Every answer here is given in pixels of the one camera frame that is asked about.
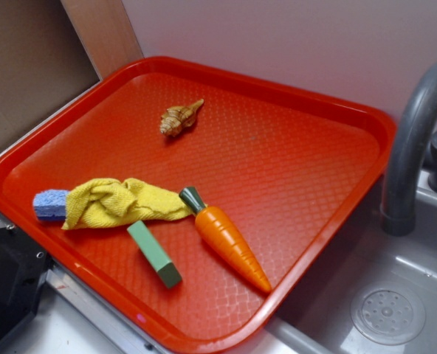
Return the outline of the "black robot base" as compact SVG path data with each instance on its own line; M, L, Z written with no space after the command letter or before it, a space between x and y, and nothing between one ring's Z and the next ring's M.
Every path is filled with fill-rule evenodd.
M36 317L49 264L22 229L0 228L0 347Z

